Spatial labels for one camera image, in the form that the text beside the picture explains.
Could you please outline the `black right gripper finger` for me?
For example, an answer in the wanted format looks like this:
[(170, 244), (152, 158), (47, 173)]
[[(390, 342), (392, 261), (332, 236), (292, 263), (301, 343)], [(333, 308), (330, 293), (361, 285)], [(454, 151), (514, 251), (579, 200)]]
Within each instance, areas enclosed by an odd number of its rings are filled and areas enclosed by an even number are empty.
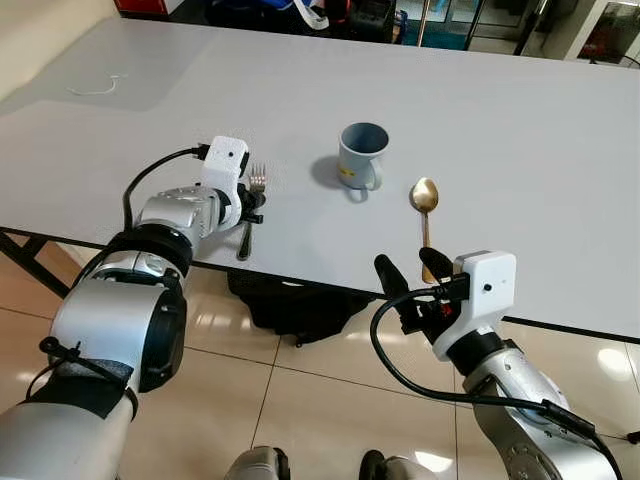
[(438, 283), (440, 279), (454, 274), (453, 261), (433, 247), (422, 247), (420, 260), (422, 262), (421, 278), (426, 284)]
[(381, 289), (388, 300), (394, 300), (394, 298), (410, 292), (410, 287), (408, 287), (407, 280), (404, 279), (401, 270), (385, 253), (379, 253), (375, 257), (375, 273), (378, 275)]

